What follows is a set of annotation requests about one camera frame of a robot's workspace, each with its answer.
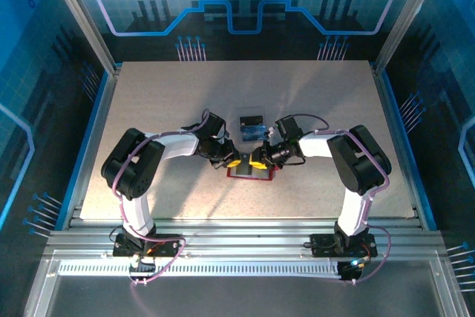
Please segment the aluminium side rail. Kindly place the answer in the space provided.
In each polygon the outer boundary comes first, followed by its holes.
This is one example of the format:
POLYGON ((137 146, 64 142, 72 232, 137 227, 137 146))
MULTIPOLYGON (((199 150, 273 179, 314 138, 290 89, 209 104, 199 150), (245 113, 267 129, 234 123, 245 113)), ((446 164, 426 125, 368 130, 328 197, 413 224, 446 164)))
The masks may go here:
POLYGON ((100 82, 82 144, 73 167, 71 179, 65 193, 60 212, 61 215, 56 224, 57 230, 67 230, 69 228, 77 203, 81 203, 86 196, 114 90, 122 69, 122 63, 116 63, 115 65, 116 70, 114 74, 105 73, 100 82))
POLYGON ((411 206, 415 209, 423 230, 433 229, 433 218, 428 204, 427 195, 422 185, 420 174, 417 170, 412 149, 407 133, 400 117, 399 107, 385 71, 376 73, 376 65, 370 63, 374 82, 379 94, 379 99, 390 130, 396 156, 402 171, 402 177, 406 184, 411 206))

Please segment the aluminium frame post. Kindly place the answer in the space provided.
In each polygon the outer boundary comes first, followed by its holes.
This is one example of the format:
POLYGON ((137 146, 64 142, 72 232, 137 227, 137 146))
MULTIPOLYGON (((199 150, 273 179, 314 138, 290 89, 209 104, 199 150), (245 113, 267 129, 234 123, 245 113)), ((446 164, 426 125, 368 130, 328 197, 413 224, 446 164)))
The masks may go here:
POLYGON ((119 70, 115 61, 83 1, 64 1, 107 74, 117 75, 119 70))
POLYGON ((373 65, 375 75, 380 75, 387 67, 424 2, 425 0, 407 0, 405 2, 373 65))

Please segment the white connector block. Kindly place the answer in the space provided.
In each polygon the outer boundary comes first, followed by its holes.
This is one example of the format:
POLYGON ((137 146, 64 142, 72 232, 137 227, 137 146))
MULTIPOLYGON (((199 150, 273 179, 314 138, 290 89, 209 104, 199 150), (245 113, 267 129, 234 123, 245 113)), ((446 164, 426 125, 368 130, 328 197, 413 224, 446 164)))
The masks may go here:
POLYGON ((152 275, 157 270, 157 266, 153 258, 134 255, 131 258, 128 272, 130 275, 152 275))

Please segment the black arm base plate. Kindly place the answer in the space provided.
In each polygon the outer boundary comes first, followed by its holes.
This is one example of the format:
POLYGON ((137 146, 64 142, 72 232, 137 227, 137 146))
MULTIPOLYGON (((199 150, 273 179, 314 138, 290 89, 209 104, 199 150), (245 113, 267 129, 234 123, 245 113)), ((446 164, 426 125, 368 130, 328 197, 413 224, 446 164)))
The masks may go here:
POLYGON ((173 258, 177 253, 181 243, 179 240, 166 242, 141 241, 137 237, 129 237, 127 234, 119 233, 114 241, 112 255, 114 257, 167 257, 173 258))
POLYGON ((338 234, 312 234, 304 243, 314 258, 371 258, 378 256, 375 236, 368 232, 344 238, 338 234))

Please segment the black controller box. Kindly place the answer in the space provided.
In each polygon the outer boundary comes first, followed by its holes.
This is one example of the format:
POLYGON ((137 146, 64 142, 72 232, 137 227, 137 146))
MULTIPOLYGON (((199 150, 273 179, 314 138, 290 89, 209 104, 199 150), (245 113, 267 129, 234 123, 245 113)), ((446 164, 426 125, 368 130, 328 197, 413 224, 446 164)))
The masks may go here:
POLYGON ((342 281, 358 280, 362 276, 367 261, 363 258, 337 263, 338 274, 342 281))

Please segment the clear plastic box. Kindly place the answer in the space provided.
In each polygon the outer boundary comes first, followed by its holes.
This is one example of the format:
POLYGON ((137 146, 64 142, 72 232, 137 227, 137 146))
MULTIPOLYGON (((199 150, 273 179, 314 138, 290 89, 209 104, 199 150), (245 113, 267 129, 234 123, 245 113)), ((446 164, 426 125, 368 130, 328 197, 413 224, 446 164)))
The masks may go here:
POLYGON ((244 142, 242 141, 241 132, 240 132, 240 117, 245 116, 257 116, 260 115, 263 117, 263 124, 266 126, 265 121, 265 111, 263 106, 241 106, 237 108, 237 127, 239 129, 239 138, 242 143, 254 143, 254 142, 244 142))

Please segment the blue edge strip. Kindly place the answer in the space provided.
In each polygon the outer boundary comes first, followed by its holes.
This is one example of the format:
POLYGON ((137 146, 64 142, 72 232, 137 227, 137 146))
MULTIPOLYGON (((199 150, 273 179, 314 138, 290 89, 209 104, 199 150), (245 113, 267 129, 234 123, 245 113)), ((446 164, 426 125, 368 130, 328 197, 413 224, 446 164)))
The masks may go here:
POLYGON ((99 118, 102 110, 101 107, 105 103, 107 94, 111 91, 111 85, 114 84, 114 80, 115 76, 104 73, 100 81, 99 90, 66 189, 62 208, 56 219, 54 231, 68 229, 77 203, 85 198, 100 141, 100 139, 96 138, 96 127, 101 122, 99 118))

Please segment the aluminium frame rail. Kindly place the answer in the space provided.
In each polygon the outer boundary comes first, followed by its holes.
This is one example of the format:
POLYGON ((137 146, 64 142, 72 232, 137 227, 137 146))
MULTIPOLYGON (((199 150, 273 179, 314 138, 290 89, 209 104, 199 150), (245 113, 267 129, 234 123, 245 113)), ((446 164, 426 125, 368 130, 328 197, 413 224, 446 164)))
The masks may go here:
MULTIPOLYGON (((186 239, 182 259, 224 261, 309 260, 304 243, 311 234, 330 234, 330 219, 160 219, 157 231, 179 234, 186 239)), ((47 240, 44 254, 56 258, 110 258, 110 231, 116 220, 74 218, 67 230, 55 231, 47 240)), ((379 255, 391 261, 426 261, 445 254, 438 231, 423 230, 416 218, 375 219, 374 234, 379 255)))

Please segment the red card holder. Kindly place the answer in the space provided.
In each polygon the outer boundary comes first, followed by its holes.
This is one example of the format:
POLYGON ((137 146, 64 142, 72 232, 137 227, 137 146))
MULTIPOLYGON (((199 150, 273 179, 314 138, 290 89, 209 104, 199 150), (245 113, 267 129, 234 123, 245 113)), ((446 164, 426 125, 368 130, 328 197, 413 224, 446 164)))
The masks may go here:
POLYGON ((275 177, 275 171, 274 169, 257 169, 247 162, 242 162, 228 169, 227 177, 242 180, 272 181, 275 177))

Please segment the grey metal panel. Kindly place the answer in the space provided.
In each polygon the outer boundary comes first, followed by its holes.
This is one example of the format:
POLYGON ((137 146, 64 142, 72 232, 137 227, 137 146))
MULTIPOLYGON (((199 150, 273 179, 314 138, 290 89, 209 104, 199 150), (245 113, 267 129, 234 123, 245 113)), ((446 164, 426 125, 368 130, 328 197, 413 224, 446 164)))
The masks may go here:
POLYGON ((61 277, 47 317, 443 317, 421 270, 351 287, 316 278, 61 277))

